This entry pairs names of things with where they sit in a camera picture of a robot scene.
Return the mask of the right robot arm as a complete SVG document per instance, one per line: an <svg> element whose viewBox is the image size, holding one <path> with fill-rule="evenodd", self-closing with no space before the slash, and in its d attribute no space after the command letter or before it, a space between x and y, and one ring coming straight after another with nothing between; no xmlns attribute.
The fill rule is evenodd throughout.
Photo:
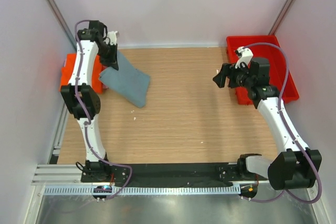
<svg viewBox="0 0 336 224"><path fill-rule="evenodd" d="M261 155L249 155L236 167L238 177L248 180L258 174L269 180L275 190L311 188L317 178L322 156L300 137L279 98L279 90L269 83L270 64L266 58L250 63L225 63L213 81L219 88L242 87L254 107L265 119L276 142L278 156L270 161Z"/></svg>

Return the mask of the grey-blue t shirt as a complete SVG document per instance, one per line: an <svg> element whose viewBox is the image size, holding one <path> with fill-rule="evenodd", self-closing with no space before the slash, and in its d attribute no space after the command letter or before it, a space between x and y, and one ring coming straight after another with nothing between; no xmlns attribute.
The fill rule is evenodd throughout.
<svg viewBox="0 0 336 224"><path fill-rule="evenodd" d="M135 68L120 51L117 52L117 60L119 70L108 67L100 73L99 80L137 108L144 107L150 76Z"/></svg>

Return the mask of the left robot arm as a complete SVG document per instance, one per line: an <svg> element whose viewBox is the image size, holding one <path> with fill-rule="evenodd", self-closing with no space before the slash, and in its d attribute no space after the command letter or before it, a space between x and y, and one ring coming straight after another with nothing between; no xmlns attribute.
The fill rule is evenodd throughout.
<svg viewBox="0 0 336 224"><path fill-rule="evenodd" d="M92 87L94 62L99 58L105 67L119 69L117 60L117 36L108 32L99 20L88 20L88 27L75 29L77 54L67 84L60 93L70 114L79 124L86 147L84 164L76 162L82 172L82 182L112 183L113 173L99 131L101 101Z"/></svg>

